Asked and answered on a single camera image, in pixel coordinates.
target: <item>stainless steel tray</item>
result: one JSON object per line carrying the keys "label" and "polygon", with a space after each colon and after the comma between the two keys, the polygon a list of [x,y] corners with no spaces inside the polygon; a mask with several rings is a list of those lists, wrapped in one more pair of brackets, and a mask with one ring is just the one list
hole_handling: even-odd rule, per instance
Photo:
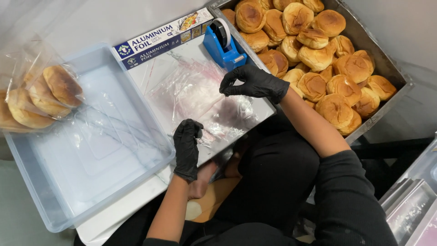
{"label": "stainless steel tray", "polygon": [[[220,9],[230,8],[233,9],[239,0],[218,0],[211,1],[207,5],[210,12],[216,18],[223,18],[228,21],[222,14]],[[355,13],[345,4],[342,0],[322,0],[325,4],[325,9],[331,9],[342,14],[346,19],[346,29],[342,32],[342,35],[351,39],[356,50],[365,49],[369,50],[375,57],[376,69],[374,74],[381,75],[387,78],[397,89],[398,93],[392,97],[388,102],[383,102],[380,105],[378,112],[370,119],[363,122],[363,125],[354,131],[346,138],[348,144],[353,143],[358,137],[368,131],[376,122],[378,122],[394,105],[409,92],[414,83],[409,75],[402,72],[395,61],[382,51],[381,47],[377,44],[376,38],[370,33]],[[228,22],[231,35],[234,37],[236,47],[240,52],[245,52],[250,59],[249,63],[258,66],[261,69],[268,71],[265,65],[261,62],[258,56],[253,52],[249,45],[244,41],[238,31]]]}

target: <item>gloved hand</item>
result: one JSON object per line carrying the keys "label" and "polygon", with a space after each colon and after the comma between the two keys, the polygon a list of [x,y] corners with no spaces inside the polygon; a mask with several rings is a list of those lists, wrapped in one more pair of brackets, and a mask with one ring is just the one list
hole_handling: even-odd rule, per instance
{"label": "gloved hand", "polygon": [[176,148],[176,168],[174,174],[192,182],[197,180],[199,150],[196,138],[202,138],[203,125],[192,119],[183,120],[173,135]]}
{"label": "gloved hand", "polygon": [[[234,86],[235,80],[244,82]],[[277,78],[252,65],[243,65],[225,75],[220,84],[220,93],[225,96],[245,95],[251,97],[269,97],[278,104],[287,94],[290,82]]]}

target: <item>tape dispenser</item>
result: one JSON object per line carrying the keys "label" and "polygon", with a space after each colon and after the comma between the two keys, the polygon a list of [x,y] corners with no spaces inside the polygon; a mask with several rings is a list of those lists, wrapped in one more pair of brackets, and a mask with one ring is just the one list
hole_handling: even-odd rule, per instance
{"label": "tape dispenser", "polygon": [[246,64],[247,55],[237,51],[229,27],[221,18],[213,20],[206,28],[203,45],[214,61],[227,71]]}

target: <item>black pants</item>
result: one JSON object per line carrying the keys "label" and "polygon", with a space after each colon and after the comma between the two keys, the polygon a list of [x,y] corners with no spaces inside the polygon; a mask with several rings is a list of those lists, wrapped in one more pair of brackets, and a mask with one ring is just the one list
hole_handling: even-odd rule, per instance
{"label": "black pants", "polygon": [[[214,218],[206,223],[185,222],[181,245],[247,222],[291,231],[314,186],[318,167],[319,156],[297,132],[265,137],[243,155],[238,167],[243,178]],[[141,245],[162,199],[163,194],[130,217],[104,246]],[[74,245],[83,244],[76,237]]]}

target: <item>plastic container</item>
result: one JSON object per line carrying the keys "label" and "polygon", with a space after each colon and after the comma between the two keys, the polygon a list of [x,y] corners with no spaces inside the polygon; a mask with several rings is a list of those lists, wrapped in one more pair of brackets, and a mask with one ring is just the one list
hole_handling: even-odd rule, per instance
{"label": "plastic container", "polygon": [[66,61],[86,101],[45,134],[5,134],[47,229],[74,227],[175,156],[129,74],[107,44]]}
{"label": "plastic container", "polygon": [[424,179],[437,193],[437,138],[408,168],[405,175],[411,179]]}

